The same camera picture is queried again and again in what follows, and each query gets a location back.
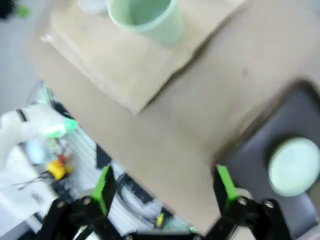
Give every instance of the bolt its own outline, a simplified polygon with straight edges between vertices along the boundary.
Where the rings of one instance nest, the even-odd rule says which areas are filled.
[[[238,202],[241,204],[241,205],[247,205],[247,201],[243,198],[243,197],[240,197],[238,199]]]
[[[58,208],[62,208],[65,205],[65,203],[63,201],[59,202],[56,206]]]
[[[264,202],[264,205],[266,205],[270,209],[274,208],[274,204],[272,202],[268,201],[268,200]]]
[[[195,235],[193,240],[202,240],[202,237],[200,235]]]
[[[125,236],[124,240],[133,240],[134,238],[131,235]]]
[[[87,197],[85,200],[83,200],[84,205],[88,205],[91,202],[91,198]]]

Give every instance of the green cup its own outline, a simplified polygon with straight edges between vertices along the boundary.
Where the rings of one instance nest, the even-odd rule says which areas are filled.
[[[177,0],[110,0],[108,9],[118,27],[165,46],[175,44],[184,34]]]

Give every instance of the round plate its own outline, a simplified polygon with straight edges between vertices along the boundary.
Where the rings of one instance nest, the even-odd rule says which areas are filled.
[[[281,196],[303,193],[318,179],[320,151],[306,138],[292,138],[272,155],[268,173],[273,190]]]

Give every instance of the brown table surface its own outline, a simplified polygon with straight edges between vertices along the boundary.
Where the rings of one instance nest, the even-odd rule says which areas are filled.
[[[28,48],[39,76],[113,159],[202,232],[219,215],[214,154],[302,73],[320,40],[318,19],[295,1],[252,1],[132,116],[42,42],[43,29]],[[310,68],[318,76],[318,66]]]

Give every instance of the gray floor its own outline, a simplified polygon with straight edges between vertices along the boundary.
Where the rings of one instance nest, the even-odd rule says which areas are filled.
[[[31,15],[27,19],[13,17],[0,21],[0,115],[25,107],[40,80],[24,54],[24,47],[50,1],[21,0],[21,4],[31,9]]]

